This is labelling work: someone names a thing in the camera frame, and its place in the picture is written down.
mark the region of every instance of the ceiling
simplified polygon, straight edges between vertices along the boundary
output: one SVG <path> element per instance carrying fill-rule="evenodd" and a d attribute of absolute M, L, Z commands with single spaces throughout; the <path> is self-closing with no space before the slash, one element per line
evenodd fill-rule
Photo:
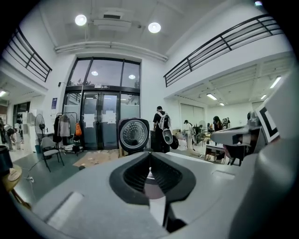
<path fill-rule="evenodd" d="M 281 83 L 295 64 L 293 56 L 281 57 L 269 61 L 259 62 L 250 67 L 243 68 L 211 79 L 192 89 L 177 94 L 178 97 L 191 99 L 207 104 L 209 107 L 239 104 L 245 102 L 258 102 L 266 100 L 276 89 L 270 89 L 277 76 L 281 76 Z M 217 100 L 207 96 L 214 95 Z"/>
<path fill-rule="evenodd" d="M 166 51 L 200 18 L 224 0 L 51 0 L 43 1 L 40 11 L 56 47 L 87 41 L 112 41 Z M 99 30 L 94 20 L 103 19 L 107 11 L 124 13 L 127 32 Z M 87 24 L 77 26 L 74 19 L 84 14 Z M 158 22 L 161 31 L 153 34 L 148 25 Z"/>
<path fill-rule="evenodd" d="M 29 98 L 40 95 L 29 87 L 9 77 L 0 71 L 0 89 L 8 92 L 8 94 L 1 97 L 3 100 L 17 101 L 21 98 Z"/>

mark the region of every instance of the orange bag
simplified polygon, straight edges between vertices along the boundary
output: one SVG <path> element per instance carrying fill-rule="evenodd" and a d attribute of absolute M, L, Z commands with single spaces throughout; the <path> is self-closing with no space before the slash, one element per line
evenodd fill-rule
<path fill-rule="evenodd" d="M 77 136 L 81 136 L 82 135 L 82 131 L 81 131 L 81 127 L 80 127 L 79 123 L 76 124 L 76 133 L 75 134 Z"/>

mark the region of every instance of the black metal railing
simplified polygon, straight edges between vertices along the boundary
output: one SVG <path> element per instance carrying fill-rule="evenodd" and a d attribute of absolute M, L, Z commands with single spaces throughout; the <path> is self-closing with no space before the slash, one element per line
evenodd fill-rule
<path fill-rule="evenodd" d="M 243 21 L 207 41 L 164 75 L 166 87 L 213 59 L 259 39 L 283 34 L 268 14 Z"/>
<path fill-rule="evenodd" d="M 30 45 L 19 27 L 13 33 L 5 50 L 23 67 L 46 82 L 52 69 Z"/>

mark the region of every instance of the dark hair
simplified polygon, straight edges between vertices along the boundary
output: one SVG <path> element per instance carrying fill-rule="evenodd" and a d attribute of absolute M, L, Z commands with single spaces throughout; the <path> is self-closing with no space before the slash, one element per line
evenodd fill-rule
<path fill-rule="evenodd" d="M 213 120 L 214 120 L 215 123 L 217 123 L 218 121 L 220 121 L 220 123 L 221 123 L 221 120 L 219 119 L 218 116 L 215 116 L 215 117 L 213 118 Z"/>
<path fill-rule="evenodd" d="M 190 125 L 192 126 L 192 124 L 191 124 L 191 123 L 189 123 L 189 121 L 188 121 L 188 120 L 185 120 L 185 121 L 184 121 L 184 124 L 190 124 Z"/>

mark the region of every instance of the glass entrance door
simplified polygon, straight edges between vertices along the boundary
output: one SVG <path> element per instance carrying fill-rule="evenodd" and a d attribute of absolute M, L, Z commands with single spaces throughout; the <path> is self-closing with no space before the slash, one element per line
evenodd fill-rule
<path fill-rule="evenodd" d="M 87 149 L 116 149 L 119 94 L 85 92 L 81 122 Z"/>

